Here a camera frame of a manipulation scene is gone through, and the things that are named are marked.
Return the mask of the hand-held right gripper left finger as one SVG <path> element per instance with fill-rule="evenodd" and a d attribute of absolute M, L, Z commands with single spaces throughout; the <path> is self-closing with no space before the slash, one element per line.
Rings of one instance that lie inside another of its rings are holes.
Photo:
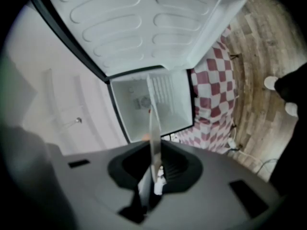
<path fill-rule="evenodd" d="M 133 192 L 130 203 L 119 210 L 126 219 L 140 224 L 150 210 L 152 189 L 151 151 L 148 142 L 116 156 L 108 164 L 108 174 L 120 188 Z"/>

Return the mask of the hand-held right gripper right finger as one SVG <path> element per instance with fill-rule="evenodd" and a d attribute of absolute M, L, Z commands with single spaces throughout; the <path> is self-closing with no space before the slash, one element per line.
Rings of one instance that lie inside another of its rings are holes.
<path fill-rule="evenodd" d="M 163 194 L 187 191 L 199 180 L 203 171 L 200 159 L 178 145 L 165 140 L 161 144 L 161 159 L 166 180 L 162 189 Z"/>

